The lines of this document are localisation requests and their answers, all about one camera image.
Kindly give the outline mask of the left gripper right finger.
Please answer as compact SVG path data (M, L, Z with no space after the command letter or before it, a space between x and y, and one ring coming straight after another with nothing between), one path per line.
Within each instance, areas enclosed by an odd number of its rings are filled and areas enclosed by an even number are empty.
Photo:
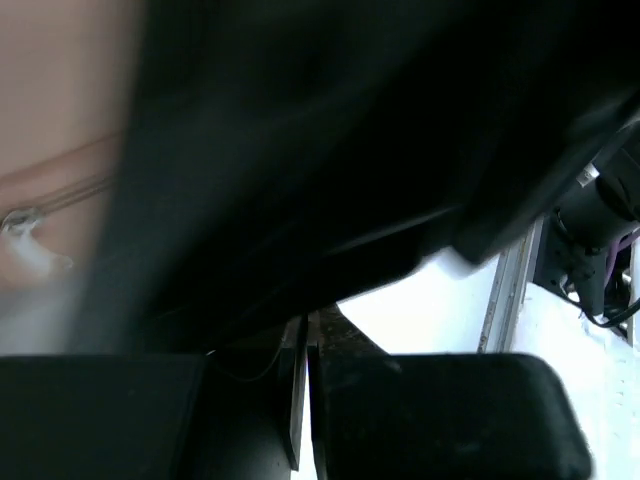
M390 354L337 309L312 315L311 437L322 479L588 479L566 390L526 354Z

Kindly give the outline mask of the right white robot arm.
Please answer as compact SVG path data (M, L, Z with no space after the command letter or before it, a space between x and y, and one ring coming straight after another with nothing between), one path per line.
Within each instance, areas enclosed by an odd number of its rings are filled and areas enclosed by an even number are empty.
M620 251L639 237L639 107L606 142L545 218L533 283L578 307L591 324L616 329L637 300L606 304Z

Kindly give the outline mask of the pink suitcase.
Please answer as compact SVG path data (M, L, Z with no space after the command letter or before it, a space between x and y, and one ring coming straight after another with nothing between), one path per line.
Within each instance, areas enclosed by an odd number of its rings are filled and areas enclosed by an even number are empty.
M5 1L1 351L205 351L477 266L635 106L635 1Z

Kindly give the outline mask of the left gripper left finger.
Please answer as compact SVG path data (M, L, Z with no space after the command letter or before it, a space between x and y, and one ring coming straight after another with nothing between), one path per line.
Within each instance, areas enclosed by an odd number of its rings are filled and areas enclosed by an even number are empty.
M308 324L218 354L1 360L5 479L287 479Z

